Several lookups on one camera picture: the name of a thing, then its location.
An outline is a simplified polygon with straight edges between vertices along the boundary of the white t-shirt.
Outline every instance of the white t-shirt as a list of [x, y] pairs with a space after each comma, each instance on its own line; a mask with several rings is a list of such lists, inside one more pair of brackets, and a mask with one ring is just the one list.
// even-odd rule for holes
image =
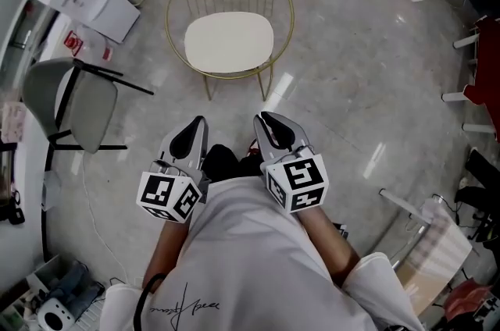
[[[210, 186], [177, 262], [142, 312], [143, 331], [423, 331], [384, 254], [361, 260], [342, 290], [307, 233], [258, 177]], [[141, 290], [106, 292], [101, 331], [132, 329]]]

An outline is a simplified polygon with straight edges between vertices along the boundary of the white cube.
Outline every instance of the white cube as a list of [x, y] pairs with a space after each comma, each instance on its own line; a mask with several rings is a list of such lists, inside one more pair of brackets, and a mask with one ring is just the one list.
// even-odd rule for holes
[[190, 177], [143, 172], [136, 203], [159, 219], [186, 222], [201, 197]]
[[328, 185], [321, 155], [266, 167], [266, 188], [288, 213], [322, 205]]

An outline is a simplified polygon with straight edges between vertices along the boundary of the tiled floor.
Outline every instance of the tiled floor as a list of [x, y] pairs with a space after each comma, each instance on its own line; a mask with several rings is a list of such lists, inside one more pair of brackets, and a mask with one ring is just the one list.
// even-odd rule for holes
[[[460, 128], [466, 116], [481, 117], [480, 109], [440, 99], [457, 90], [466, 61], [466, 51], [452, 47], [466, 28], [442, 0], [293, 0], [295, 32], [273, 87], [286, 83], [266, 103], [256, 79], [218, 83], [214, 99], [207, 100], [202, 78], [166, 41], [166, 1], [145, 3], [113, 57], [116, 68], [155, 90], [150, 97], [120, 87], [105, 141], [125, 141], [130, 150], [126, 156], [104, 151], [84, 157], [96, 226], [132, 283], [142, 277], [162, 226], [135, 205], [141, 172], [163, 136], [195, 115], [207, 118], [210, 144], [225, 144], [239, 156], [254, 137], [252, 118], [263, 108], [300, 123], [329, 173], [324, 208], [332, 220], [347, 223], [361, 254], [388, 228], [387, 254], [409, 239], [405, 215], [391, 227], [398, 209], [379, 189], [415, 205], [434, 192], [452, 201], [468, 147], [478, 146], [490, 158], [493, 138]], [[72, 152], [55, 157], [62, 197], [48, 213], [50, 248], [76, 256], [100, 279], [123, 278], [95, 235], [82, 168], [72, 173], [73, 158]]]

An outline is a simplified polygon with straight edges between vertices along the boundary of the gray chair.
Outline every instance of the gray chair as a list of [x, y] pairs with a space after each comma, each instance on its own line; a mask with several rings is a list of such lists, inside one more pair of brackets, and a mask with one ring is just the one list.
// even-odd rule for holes
[[[56, 95], [64, 75], [73, 69], [58, 115], [55, 116]], [[79, 75], [83, 80], [73, 93], [70, 107], [70, 129], [59, 132], [60, 123]], [[26, 107], [40, 123], [51, 146], [56, 150], [80, 150], [90, 153], [100, 150], [127, 149], [125, 145], [101, 145], [108, 129], [118, 95], [114, 83], [153, 95], [144, 88], [120, 78], [114, 70], [89, 65], [78, 59], [62, 58], [39, 62], [28, 69], [24, 78], [22, 97]], [[78, 144], [58, 144], [59, 138], [73, 135]]]

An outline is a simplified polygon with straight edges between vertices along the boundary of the chair backrest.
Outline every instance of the chair backrest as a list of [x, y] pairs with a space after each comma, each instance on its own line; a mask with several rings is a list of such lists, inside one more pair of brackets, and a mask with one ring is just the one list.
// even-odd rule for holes
[[48, 137], [58, 132], [55, 124], [55, 100], [61, 80], [73, 68], [71, 58], [39, 62], [27, 71], [21, 95], [24, 104], [33, 113]]

